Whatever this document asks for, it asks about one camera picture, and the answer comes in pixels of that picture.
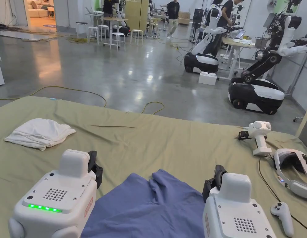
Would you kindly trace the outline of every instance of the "sticker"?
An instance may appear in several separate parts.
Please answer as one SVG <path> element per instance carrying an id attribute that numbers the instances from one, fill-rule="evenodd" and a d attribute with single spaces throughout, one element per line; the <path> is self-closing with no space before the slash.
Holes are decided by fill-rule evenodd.
<path id="1" fill-rule="evenodd" d="M 92 206 L 92 203 L 93 203 L 93 197 L 92 197 L 92 199 L 90 200 L 90 202 L 88 203 L 88 205 L 87 205 L 87 207 L 85 209 L 84 217 L 86 217 L 90 207 Z"/>
<path id="2" fill-rule="evenodd" d="M 205 215 L 205 225 L 206 225 L 206 230 L 207 230 L 207 236 L 209 237 L 210 229 L 209 229 L 207 214 Z"/>

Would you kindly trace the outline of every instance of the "white towel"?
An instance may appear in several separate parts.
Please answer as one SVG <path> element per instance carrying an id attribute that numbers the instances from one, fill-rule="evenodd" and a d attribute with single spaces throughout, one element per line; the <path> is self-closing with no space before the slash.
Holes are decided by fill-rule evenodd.
<path id="1" fill-rule="evenodd" d="M 246 39 L 242 39 L 242 40 L 233 39 L 233 41 L 237 43 L 242 43 L 244 45 L 255 45 L 254 42 L 252 42 L 251 40 L 246 40 Z"/>
<path id="2" fill-rule="evenodd" d="M 32 119 L 14 130 L 4 141 L 44 151 L 65 141 L 68 135 L 75 133 L 68 125 L 42 118 Z"/>

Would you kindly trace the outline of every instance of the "pants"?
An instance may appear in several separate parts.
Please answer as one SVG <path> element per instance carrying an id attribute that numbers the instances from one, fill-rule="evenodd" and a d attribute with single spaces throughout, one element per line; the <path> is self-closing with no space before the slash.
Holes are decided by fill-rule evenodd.
<path id="1" fill-rule="evenodd" d="M 178 19 L 169 19 L 168 36 L 171 36 L 178 27 Z"/>
<path id="2" fill-rule="evenodd" d="M 54 7 L 54 6 L 52 6 L 52 5 L 43 5 L 41 9 L 48 10 L 48 7 Z"/>
<path id="3" fill-rule="evenodd" d="M 204 54 L 211 54 L 212 56 L 216 57 L 219 49 L 221 48 L 221 38 L 222 34 L 216 35 L 214 41 L 210 42 L 205 50 L 203 51 Z"/>

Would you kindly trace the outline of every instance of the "white handheld controller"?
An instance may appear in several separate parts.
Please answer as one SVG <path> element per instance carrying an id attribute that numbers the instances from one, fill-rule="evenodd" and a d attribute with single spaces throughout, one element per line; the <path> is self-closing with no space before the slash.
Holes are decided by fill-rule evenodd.
<path id="1" fill-rule="evenodd" d="M 270 208 L 270 212 L 271 214 L 279 217 L 285 234 L 288 237 L 293 237 L 294 229 L 288 205 L 285 202 L 278 202 Z"/>

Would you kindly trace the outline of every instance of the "sofa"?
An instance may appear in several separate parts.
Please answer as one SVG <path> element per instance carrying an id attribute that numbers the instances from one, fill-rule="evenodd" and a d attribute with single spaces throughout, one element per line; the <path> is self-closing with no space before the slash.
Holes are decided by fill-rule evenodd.
<path id="1" fill-rule="evenodd" d="M 47 17 L 49 15 L 47 10 L 44 9 L 34 9 L 31 5 L 32 0 L 27 0 L 27 7 L 28 7 L 28 12 L 29 12 L 29 17 L 30 18 L 35 18 L 35 17 Z"/>

